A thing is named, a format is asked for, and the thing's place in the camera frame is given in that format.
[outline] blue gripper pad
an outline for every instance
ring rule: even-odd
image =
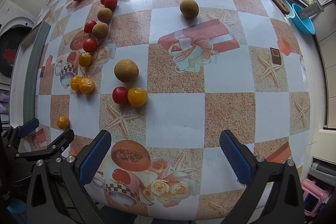
[[[219,145],[229,161],[240,183],[250,185],[252,182],[252,168],[231,137],[223,131],[219,138]]]
[[[111,146],[111,134],[105,131],[97,144],[91,149],[78,169],[78,181],[84,186],[90,183],[95,176],[101,162]]]
[[[27,136],[31,131],[37,129],[40,125],[40,122],[38,119],[33,118],[29,122],[26,122],[23,126],[19,127],[17,129],[16,135],[19,138],[23,138]]]

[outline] gray cloth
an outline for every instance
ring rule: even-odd
[[[134,224],[137,215],[122,212],[108,206],[103,206],[100,213],[109,224]],[[196,224],[195,221],[178,221],[154,218],[152,224]]]

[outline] pink plastic stool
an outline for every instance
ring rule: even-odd
[[[321,204],[327,199],[330,190],[322,190],[315,185],[315,180],[304,179],[301,187],[304,190],[304,214],[314,217],[320,208]]]

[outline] metal grater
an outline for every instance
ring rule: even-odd
[[[312,5],[309,5],[308,7],[299,11],[297,13],[297,15],[301,20],[304,20],[308,17],[316,15],[320,11],[324,12],[324,9],[323,9],[322,5],[319,3],[319,1],[317,0]]]

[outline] table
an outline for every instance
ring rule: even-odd
[[[48,0],[36,22],[51,25],[36,79],[40,128],[21,147],[45,148],[62,133],[58,115],[68,115],[75,139],[65,156],[101,129],[112,136],[85,186],[95,201],[162,219],[222,218],[245,188],[219,147],[223,130],[269,161],[293,159],[301,173],[310,130],[303,56],[271,0],[195,0],[193,20],[181,14],[181,1],[118,0],[109,35],[84,69],[83,25],[97,20],[100,0]],[[140,70],[127,85],[113,73],[125,58]],[[74,74],[91,77],[95,91],[71,90]],[[111,93],[118,85],[146,89],[147,103],[116,105]]]

